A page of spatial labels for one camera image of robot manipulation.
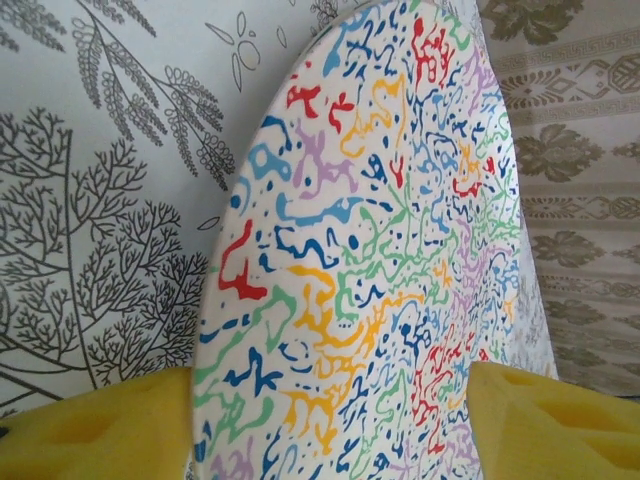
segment red squiggle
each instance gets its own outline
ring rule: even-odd
[[[434,25],[431,29],[431,32],[429,32],[429,34],[422,42],[422,45],[418,46],[418,37],[420,37],[424,33],[424,23],[422,21],[422,18],[418,18],[413,24],[413,39],[411,40],[411,48],[416,56],[416,61],[418,62],[418,75],[416,85],[419,85],[420,80],[422,79],[422,67],[424,64],[426,64],[428,68],[429,82],[435,83],[436,81],[438,61],[435,55],[428,55],[425,48],[431,47],[432,50],[435,50],[440,54],[439,60],[440,66],[442,67],[442,75],[438,84],[441,88],[444,88],[444,81],[449,73],[449,64],[451,63],[451,58],[455,53],[455,49],[451,48],[451,45],[445,42],[446,29],[444,28],[440,29],[439,34],[437,34],[434,39],[431,39],[431,36],[436,32],[437,28],[438,25]]]
[[[316,98],[320,93],[320,85],[316,85],[313,88],[298,87],[294,85],[287,92],[287,108],[298,100],[304,102],[304,114],[307,118],[318,118],[318,112],[316,112],[311,106],[311,100]]]
[[[329,110],[329,123],[331,124],[331,126],[335,127],[336,132],[338,133],[342,131],[342,124],[340,123],[340,120],[335,117],[333,111],[340,110],[343,112],[350,112],[356,107],[355,104],[347,102],[346,100],[347,94],[345,92],[342,92],[338,97],[338,101],[333,102],[331,104],[331,109]]]
[[[393,176],[396,177],[396,185],[398,188],[402,188],[402,184],[404,183],[404,179],[402,178],[402,167],[404,167],[404,157],[400,157],[400,167],[398,170],[393,169],[393,160],[389,160],[389,168],[393,173]]]
[[[249,240],[251,237],[251,228],[253,227],[253,220],[249,219],[244,224],[244,233],[242,236],[233,242],[222,254],[222,265],[220,266],[220,273],[218,274],[218,288],[220,290],[227,290],[229,288],[235,288],[238,291],[238,298],[240,300],[245,298],[251,298],[253,300],[259,300],[267,296],[268,290],[264,287],[254,287],[249,285],[247,279],[249,278],[249,260],[244,259],[244,268],[240,275],[236,275],[233,280],[224,280],[222,274],[229,260],[229,255],[234,250],[237,250]]]
[[[473,185],[469,188],[469,190],[458,190],[458,179],[453,179],[453,191],[460,195],[461,198],[468,197],[469,195],[473,195],[474,197],[478,196],[478,190],[482,186],[482,182],[474,182]]]

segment branch illustration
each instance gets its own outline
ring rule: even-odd
[[[0,3],[0,19],[45,47],[64,52],[64,47],[56,34],[65,35],[66,29],[37,0],[3,0]],[[14,52],[20,50],[18,43],[2,28],[0,28],[0,45]]]
[[[0,352],[35,362],[2,371],[98,386],[187,363],[206,258],[182,253],[175,208],[138,200],[147,165],[131,143],[74,170],[73,132],[44,109],[0,115],[0,135]]]
[[[72,23],[80,76],[96,108],[104,103],[121,135],[129,141],[134,138],[132,127],[135,127],[155,145],[161,146],[162,138],[169,132],[166,122],[191,174],[198,175],[194,161],[197,158],[218,185],[227,190],[225,176],[233,173],[235,165],[224,141],[210,131],[222,129],[223,116],[217,98],[193,75],[180,68],[166,66],[164,78],[151,74],[92,8],[85,5],[88,0],[76,2],[90,20],[86,22],[76,17]],[[120,21],[109,1],[90,3],[111,20]],[[122,74],[135,86],[135,91],[123,83]],[[158,95],[167,102],[166,108],[161,108]],[[197,147],[190,147],[190,137],[195,139]]]
[[[311,34],[316,36],[338,16],[338,0],[314,0],[309,9],[318,19],[318,27],[311,27]]]
[[[84,2],[109,20],[121,25],[124,23],[124,16],[122,15],[124,13],[138,22],[151,35],[156,36],[155,29],[131,0],[84,0]]]

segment botanical print wallpaper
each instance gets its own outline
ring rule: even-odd
[[[0,415],[191,362],[238,161],[299,53],[359,3],[0,2]],[[482,42],[474,0],[436,3]],[[522,235],[510,358],[554,376]]]

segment fern leaf illustration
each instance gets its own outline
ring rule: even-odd
[[[314,0],[310,7],[311,13],[316,14],[318,19],[317,29],[312,28],[311,32],[315,36],[324,27],[329,25],[331,21],[338,16],[337,0]]]
[[[217,104],[206,99],[199,99],[198,105],[196,106],[196,113],[217,131],[222,131],[222,125],[220,124],[222,112]]]
[[[109,20],[119,23],[120,25],[124,23],[124,17],[118,10],[109,5],[109,0],[84,0],[84,2],[102,13]]]
[[[0,27],[0,46],[13,50],[14,52],[18,52],[20,50],[20,46],[2,27]]]
[[[171,92],[171,100],[173,100],[176,109],[180,115],[195,129],[203,131],[204,125],[198,119],[191,106],[191,99],[179,90]]]
[[[149,21],[144,15],[142,15],[140,10],[138,10],[138,7],[136,7],[131,0],[115,0],[115,4],[120,7],[123,12],[138,22],[147,32],[154,37],[156,36],[155,29],[149,24]]]
[[[102,55],[100,33],[93,25],[86,24],[79,18],[74,18],[72,23],[76,27],[73,31],[73,38],[78,49],[78,68],[82,85],[89,100],[96,108],[100,108],[100,92],[98,90],[98,70]]]
[[[169,84],[181,90],[187,95],[195,95],[198,98],[209,100],[212,103],[218,103],[218,99],[204,85],[186,70],[164,67],[164,73],[167,76]]]
[[[197,177],[198,170],[193,163],[193,156],[189,149],[189,131],[187,130],[185,121],[180,116],[180,113],[174,109],[169,108],[165,110],[164,113],[167,116],[169,125],[171,126],[171,132],[173,133],[173,138],[175,138],[176,144],[178,145],[178,153],[180,153],[182,161],[189,169],[189,172],[191,172],[194,177]]]
[[[21,30],[45,47],[64,52],[64,47],[53,34],[65,35],[67,31],[60,21],[53,14],[47,12],[45,7],[36,0],[4,0],[0,3],[0,19]],[[15,49],[12,48],[12,50],[18,51],[18,45],[15,44],[14,47]]]
[[[231,174],[235,170],[235,162],[229,147],[217,135],[204,134],[202,144],[196,152],[200,163],[205,166],[220,188],[227,190],[224,173]]]
[[[104,94],[104,103],[107,105],[109,116],[115,123],[116,127],[129,141],[133,141],[133,134],[127,124],[127,117],[124,109],[124,91],[120,82],[111,72],[102,72],[102,87]]]
[[[167,130],[143,97],[135,93],[125,113],[129,117],[129,120],[131,120],[131,123],[149,140],[158,147],[162,146],[162,140],[160,140],[154,127],[161,129],[160,131],[165,134]]]
[[[136,59],[126,50],[122,44],[117,41],[111,42],[105,46],[105,52],[110,62],[122,68],[136,86],[140,89],[142,94],[158,108],[158,98],[156,97],[151,84],[147,80],[144,72],[140,68]]]

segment yellow squiggle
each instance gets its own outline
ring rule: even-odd
[[[364,146],[361,146],[355,151],[351,151],[347,147],[347,144],[351,140],[353,140],[353,137],[356,135],[361,139],[364,139],[368,133],[373,131],[375,120],[379,120],[387,129],[390,129],[393,125],[392,113],[384,108],[381,102],[378,100],[377,92],[379,90],[384,90],[387,92],[387,94],[396,98],[401,98],[402,100],[402,121],[400,123],[400,131],[398,132],[398,136],[396,137],[395,144],[395,147],[398,148],[398,145],[400,145],[400,140],[402,139],[402,134],[404,133],[404,127],[407,119],[407,106],[404,98],[405,86],[406,80],[404,73],[400,74],[398,80],[393,83],[387,82],[384,78],[376,80],[376,82],[373,84],[373,87],[371,88],[371,96],[373,98],[373,102],[383,112],[383,114],[381,115],[378,112],[374,112],[369,115],[369,121],[364,122],[360,117],[360,109],[356,108],[356,118],[353,122],[353,126],[340,141],[340,151],[343,154],[345,154],[349,158],[359,158],[364,153]]]
[[[504,311],[507,314],[507,319],[509,320],[509,324],[513,324],[513,320],[515,318],[515,312],[513,311],[513,304],[518,297],[514,296],[511,300],[504,301]]]
[[[476,179],[479,180],[480,179],[480,162],[478,160],[476,160],[475,162],[471,161],[471,144],[469,145],[464,145],[462,142],[458,142],[458,146],[460,147],[460,150],[462,152],[462,161],[460,162],[460,168],[458,169],[458,173],[460,175],[462,175],[462,172],[465,170],[467,170],[467,174],[466,175],[462,175],[462,177],[460,178],[460,182],[467,182],[469,181],[469,177],[471,176],[472,173],[476,174]]]
[[[345,339],[340,339],[329,333],[332,322],[335,322],[334,309],[330,305],[335,300],[336,284],[328,273],[317,268],[293,266],[289,271],[299,277],[314,277],[327,288],[320,288],[313,298],[315,306],[320,308],[320,318],[311,312],[312,291],[311,283],[304,286],[304,299],[306,307],[300,318],[294,325],[296,328],[307,328],[318,334],[320,340],[313,344],[314,350],[320,354],[320,358],[314,365],[313,373],[318,380],[334,378],[335,381],[320,392],[314,391],[283,391],[291,399],[289,410],[284,419],[289,431],[293,431],[302,422],[300,436],[311,428],[311,416],[314,411],[320,410],[324,421],[314,420],[314,433],[318,442],[322,445],[322,454],[328,455],[332,451],[331,443],[338,433],[333,426],[336,412],[349,398],[356,375],[366,369],[365,360],[373,352],[382,326],[387,322],[386,310],[389,307],[401,307],[408,300],[418,300],[424,303],[424,295],[404,295],[398,292],[395,300],[385,298],[379,306],[373,307],[373,319],[367,317],[356,328],[355,332]],[[300,412],[304,419],[298,417],[298,404],[302,404]]]
[[[443,287],[445,287],[445,288],[446,287],[451,287],[451,282],[453,281],[453,277],[448,274],[449,273],[449,266],[447,265],[447,262],[442,260],[442,262],[440,263],[440,268],[433,267],[433,273],[438,278],[442,277],[442,286]]]

